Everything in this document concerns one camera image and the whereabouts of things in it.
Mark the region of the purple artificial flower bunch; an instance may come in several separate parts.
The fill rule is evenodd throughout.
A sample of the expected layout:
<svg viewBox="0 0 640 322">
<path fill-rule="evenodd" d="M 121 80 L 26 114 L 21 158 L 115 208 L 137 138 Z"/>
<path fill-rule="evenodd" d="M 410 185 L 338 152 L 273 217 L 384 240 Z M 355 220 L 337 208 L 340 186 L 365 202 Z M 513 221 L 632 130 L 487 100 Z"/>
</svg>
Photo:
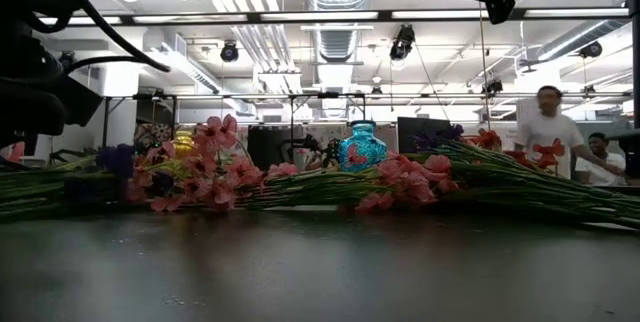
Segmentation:
<svg viewBox="0 0 640 322">
<path fill-rule="evenodd" d="M 640 231 L 640 196 L 582 185 L 557 173 L 568 151 L 560 140 L 536 144 L 534 157 L 503 151 L 493 130 L 465 136 L 460 125 L 419 132 L 414 157 L 445 156 L 460 189 L 445 199 L 524 214 L 562 216 L 582 223 L 612 224 Z"/>
<path fill-rule="evenodd" d="M 181 192 L 169 171 L 170 142 L 138 151 L 119 144 L 76 162 L 47 169 L 0 172 L 0 204 L 31 200 L 62 202 L 144 202 Z"/>
</svg>

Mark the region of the yellow glass vase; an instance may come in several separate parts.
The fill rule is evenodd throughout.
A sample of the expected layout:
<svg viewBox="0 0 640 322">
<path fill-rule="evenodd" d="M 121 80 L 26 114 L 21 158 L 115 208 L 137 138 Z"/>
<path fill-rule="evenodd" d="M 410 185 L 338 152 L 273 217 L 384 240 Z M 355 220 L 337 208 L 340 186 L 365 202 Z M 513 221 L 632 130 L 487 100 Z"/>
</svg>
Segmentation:
<svg viewBox="0 0 640 322">
<path fill-rule="evenodd" d="M 189 130 L 176 131 L 172 145 L 176 157 L 187 157 L 194 149 L 193 132 Z"/>
</svg>

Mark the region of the blue glass vase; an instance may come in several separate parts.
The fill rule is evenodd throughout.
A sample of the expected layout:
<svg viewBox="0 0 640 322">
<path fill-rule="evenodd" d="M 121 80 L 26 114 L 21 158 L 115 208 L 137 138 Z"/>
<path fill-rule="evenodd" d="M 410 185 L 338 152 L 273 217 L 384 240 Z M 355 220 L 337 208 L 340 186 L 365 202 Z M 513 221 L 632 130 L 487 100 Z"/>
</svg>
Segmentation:
<svg viewBox="0 0 640 322">
<path fill-rule="evenodd" d="M 350 127 L 352 135 L 338 145 L 338 162 L 342 171 L 362 171 L 386 159 L 387 147 L 374 136 L 374 121 L 353 121 Z"/>
</svg>

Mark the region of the floral print partition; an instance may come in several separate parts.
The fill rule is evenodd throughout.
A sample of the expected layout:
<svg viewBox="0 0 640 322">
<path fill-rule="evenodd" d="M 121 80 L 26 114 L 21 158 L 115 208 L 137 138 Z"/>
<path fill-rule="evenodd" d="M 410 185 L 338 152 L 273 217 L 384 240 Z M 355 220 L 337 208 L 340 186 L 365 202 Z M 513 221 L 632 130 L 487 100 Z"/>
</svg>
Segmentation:
<svg viewBox="0 0 640 322">
<path fill-rule="evenodd" d="M 138 154 L 144 154 L 149 149 L 158 148 L 164 142 L 171 141 L 173 127 L 168 124 L 142 123 L 137 124 L 134 131 L 134 147 Z"/>
</svg>

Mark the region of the black monitor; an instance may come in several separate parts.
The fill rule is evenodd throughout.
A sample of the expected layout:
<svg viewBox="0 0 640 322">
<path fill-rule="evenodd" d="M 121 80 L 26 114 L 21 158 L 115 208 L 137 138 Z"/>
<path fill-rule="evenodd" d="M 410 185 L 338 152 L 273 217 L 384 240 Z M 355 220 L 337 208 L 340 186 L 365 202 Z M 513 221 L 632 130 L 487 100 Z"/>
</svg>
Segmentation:
<svg viewBox="0 0 640 322">
<path fill-rule="evenodd" d="M 426 152 L 438 146 L 449 133 L 447 120 L 417 117 L 399 117 L 396 130 L 400 153 Z"/>
<path fill-rule="evenodd" d="M 284 126 L 251 126 L 248 129 L 247 150 L 253 163 L 266 171 L 271 165 L 295 163 L 293 140 L 301 139 L 302 128 Z"/>
</svg>

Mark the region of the black beam with light strips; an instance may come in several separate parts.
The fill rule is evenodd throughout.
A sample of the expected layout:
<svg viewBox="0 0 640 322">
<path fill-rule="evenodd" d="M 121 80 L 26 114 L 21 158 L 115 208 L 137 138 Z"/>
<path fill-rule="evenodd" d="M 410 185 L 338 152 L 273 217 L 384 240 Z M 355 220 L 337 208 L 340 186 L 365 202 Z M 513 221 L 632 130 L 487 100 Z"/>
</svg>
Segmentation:
<svg viewBox="0 0 640 322">
<path fill-rule="evenodd" d="M 604 20 L 627 19 L 626 8 L 516 8 L 509 21 L 525 20 Z M 304 24 L 304 23 L 403 23 L 403 22 L 468 22 L 488 20 L 480 9 L 429 10 L 358 10 L 358 11 L 276 11 L 240 13 L 124 14 L 106 15 L 113 26 L 178 26 L 240 24 Z"/>
</svg>

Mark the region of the black frame bracket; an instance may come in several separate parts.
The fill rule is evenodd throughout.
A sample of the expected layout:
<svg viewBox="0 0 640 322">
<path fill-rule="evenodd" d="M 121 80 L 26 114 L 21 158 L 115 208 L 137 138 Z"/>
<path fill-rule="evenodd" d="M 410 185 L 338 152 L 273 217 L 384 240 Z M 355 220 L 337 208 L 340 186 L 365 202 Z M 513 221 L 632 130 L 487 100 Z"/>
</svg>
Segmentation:
<svg viewBox="0 0 640 322">
<path fill-rule="evenodd" d="M 626 174 L 640 180 L 640 128 L 609 135 L 609 141 L 617 141 L 625 154 Z"/>
</svg>

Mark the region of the black vertical frame post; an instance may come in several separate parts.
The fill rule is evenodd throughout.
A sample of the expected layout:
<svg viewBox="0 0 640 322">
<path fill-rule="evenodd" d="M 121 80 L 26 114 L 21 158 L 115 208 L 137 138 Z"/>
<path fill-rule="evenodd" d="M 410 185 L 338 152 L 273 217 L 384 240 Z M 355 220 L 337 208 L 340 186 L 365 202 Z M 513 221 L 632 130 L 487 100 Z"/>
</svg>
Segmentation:
<svg viewBox="0 0 640 322">
<path fill-rule="evenodd" d="M 640 0 L 627 0 L 632 24 L 634 128 L 640 129 Z"/>
</svg>

